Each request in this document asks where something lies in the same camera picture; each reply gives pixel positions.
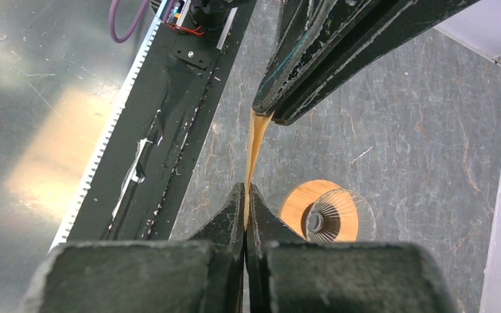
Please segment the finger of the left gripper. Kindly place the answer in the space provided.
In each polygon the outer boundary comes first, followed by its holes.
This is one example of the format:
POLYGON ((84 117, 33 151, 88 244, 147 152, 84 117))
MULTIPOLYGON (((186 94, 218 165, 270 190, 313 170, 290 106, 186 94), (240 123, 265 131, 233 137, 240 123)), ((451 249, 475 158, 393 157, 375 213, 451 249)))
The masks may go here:
POLYGON ((255 114, 287 117, 319 86, 331 52, 339 44, 346 50, 354 31, 366 31, 388 9, 388 1, 300 1, 292 20, 280 28, 252 104, 255 114))
MULTIPOLYGON (((292 20, 300 1, 282 4, 277 26, 277 44, 281 37, 280 28, 292 20)), ((345 50, 339 44, 327 60, 328 68, 322 70, 324 77, 317 87, 313 87, 304 103, 290 110, 287 117, 273 117, 280 125, 290 125, 311 110, 336 88, 350 79, 365 66, 379 57, 398 48, 410 39, 452 15, 473 5, 473 1, 388 1, 389 9, 364 32, 354 31, 345 50)))

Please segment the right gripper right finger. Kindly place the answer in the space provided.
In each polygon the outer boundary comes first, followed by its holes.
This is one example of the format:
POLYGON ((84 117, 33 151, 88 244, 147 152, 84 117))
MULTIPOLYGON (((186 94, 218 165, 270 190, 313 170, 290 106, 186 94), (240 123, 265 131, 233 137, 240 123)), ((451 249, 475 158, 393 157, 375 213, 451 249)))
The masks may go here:
POLYGON ((251 312, 456 312, 435 259, 407 242, 308 243, 246 193, 251 312))

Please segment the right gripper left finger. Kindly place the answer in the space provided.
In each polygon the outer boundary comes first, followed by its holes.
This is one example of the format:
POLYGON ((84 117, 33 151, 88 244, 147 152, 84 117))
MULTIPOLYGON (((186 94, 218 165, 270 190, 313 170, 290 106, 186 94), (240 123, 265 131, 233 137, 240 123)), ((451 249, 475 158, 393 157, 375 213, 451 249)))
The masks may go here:
POLYGON ((85 241, 54 248, 21 312, 238 312, 245 186, 185 241, 85 241))

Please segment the round wooden dripper stand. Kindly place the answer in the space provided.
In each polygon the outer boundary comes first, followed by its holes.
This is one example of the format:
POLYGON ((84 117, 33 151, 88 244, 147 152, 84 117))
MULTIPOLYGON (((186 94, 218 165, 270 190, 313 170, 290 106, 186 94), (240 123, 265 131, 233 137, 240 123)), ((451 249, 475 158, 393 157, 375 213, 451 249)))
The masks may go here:
POLYGON ((321 195, 339 188, 341 187, 337 183, 325 179, 315 179, 296 186, 282 203, 281 220, 304 238, 301 219, 306 208, 321 195))

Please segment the clear glass dripper cone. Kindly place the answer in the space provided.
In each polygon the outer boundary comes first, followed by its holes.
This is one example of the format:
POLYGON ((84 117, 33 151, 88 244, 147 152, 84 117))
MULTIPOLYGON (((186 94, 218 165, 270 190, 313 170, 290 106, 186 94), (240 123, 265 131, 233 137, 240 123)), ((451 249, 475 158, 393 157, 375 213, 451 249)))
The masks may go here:
POLYGON ((376 217, 363 196, 339 188, 321 195, 306 208, 301 229, 303 237, 312 243, 371 242, 376 238, 376 217))

